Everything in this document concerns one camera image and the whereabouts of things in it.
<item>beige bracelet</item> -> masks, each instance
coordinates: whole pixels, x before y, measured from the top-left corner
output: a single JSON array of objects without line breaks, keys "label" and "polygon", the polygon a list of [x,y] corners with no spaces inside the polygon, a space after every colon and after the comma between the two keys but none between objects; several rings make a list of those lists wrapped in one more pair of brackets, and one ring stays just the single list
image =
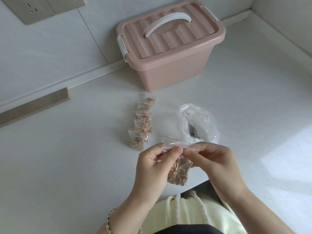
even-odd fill
[{"label": "beige bracelet", "polygon": [[[110,213],[108,214],[108,217],[107,217],[107,221],[106,221],[106,223],[105,223],[105,228],[106,228],[107,234],[112,234],[112,232],[110,231],[110,226],[108,225],[108,219],[110,218],[110,215],[112,214],[112,212],[113,212],[115,209],[117,209],[117,208],[114,208],[114,209],[112,209],[112,210],[110,211]],[[140,232],[140,234],[143,234],[142,228],[140,228],[139,232]]]}]

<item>dark clothing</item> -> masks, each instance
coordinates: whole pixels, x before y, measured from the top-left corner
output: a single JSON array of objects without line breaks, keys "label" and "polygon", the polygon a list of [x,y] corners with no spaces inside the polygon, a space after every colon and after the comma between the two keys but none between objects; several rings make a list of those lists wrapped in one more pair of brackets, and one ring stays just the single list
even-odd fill
[{"label": "dark clothing", "polygon": [[154,234],[223,234],[215,227],[207,224],[178,224]]}]

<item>person's right hand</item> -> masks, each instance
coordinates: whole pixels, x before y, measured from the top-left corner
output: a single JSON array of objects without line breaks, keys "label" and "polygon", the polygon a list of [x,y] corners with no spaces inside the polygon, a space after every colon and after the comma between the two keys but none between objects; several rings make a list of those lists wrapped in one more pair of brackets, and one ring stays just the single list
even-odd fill
[{"label": "person's right hand", "polygon": [[248,192],[240,174],[233,152],[225,146],[199,142],[199,153],[185,149],[184,155],[204,170],[218,196],[229,204],[235,204]]}]

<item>metal spoon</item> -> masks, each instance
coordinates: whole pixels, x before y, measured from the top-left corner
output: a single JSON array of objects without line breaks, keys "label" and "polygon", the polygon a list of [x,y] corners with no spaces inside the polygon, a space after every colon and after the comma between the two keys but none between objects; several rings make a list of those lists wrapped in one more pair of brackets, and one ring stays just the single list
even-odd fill
[{"label": "metal spoon", "polygon": [[196,128],[191,124],[189,124],[189,132],[190,132],[191,137],[200,139],[200,137],[198,137],[198,135],[197,135]]}]

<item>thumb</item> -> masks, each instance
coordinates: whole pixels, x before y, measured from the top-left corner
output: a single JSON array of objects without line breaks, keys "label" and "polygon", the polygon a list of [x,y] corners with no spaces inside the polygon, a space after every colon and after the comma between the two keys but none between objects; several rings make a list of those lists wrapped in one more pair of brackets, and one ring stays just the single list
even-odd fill
[{"label": "thumb", "polygon": [[175,163],[175,161],[177,161],[182,153],[183,149],[181,147],[175,146],[166,156],[163,157],[163,159],[159,163],[165,170],[169,171],[172,165]]},{"label": "thumb", "polygon": [[206,173],[213,163],[213,161],[210,161],[209,159],[201,156],[199,153],[191,149],[185,149],[184,156],[191,160],[196,166],[204,170]]}]

